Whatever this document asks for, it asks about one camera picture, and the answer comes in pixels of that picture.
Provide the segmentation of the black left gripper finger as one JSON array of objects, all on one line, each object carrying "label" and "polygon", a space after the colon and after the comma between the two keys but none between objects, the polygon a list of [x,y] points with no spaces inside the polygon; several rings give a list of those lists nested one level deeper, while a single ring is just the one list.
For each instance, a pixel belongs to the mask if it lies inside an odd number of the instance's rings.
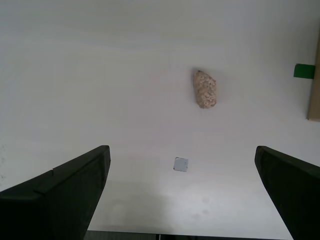
[{"label": "black left gripper finger", "polygon": [[320,168],[267,146],[256,148],[260,179],[295,240],[320,238]]},{"label": "black left gripper finger", "polygon": [[101,145],[0,193],[2,240],[82,240],[104,191],[110,148]]}]

